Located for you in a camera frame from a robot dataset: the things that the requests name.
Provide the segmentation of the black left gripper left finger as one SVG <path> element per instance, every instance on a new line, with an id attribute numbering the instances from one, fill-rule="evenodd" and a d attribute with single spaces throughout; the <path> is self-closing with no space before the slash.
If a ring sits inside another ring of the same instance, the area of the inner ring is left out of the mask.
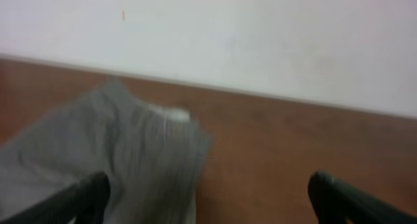
<path id="1" fill-rule="evenodd" d="M 1 224 L 102 224 L 110 193 L 107 175 L 94 173 Z"/>

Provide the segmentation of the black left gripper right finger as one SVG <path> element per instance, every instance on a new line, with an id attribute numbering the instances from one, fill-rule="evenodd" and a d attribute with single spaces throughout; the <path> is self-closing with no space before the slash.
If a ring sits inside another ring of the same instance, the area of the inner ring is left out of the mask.
<path id="1" fill-rule="evenodd" d="M 314 173 L 308 183 L 308 195 L 320 224 L 416 223 L 408 215 L 324 171 Z"/>

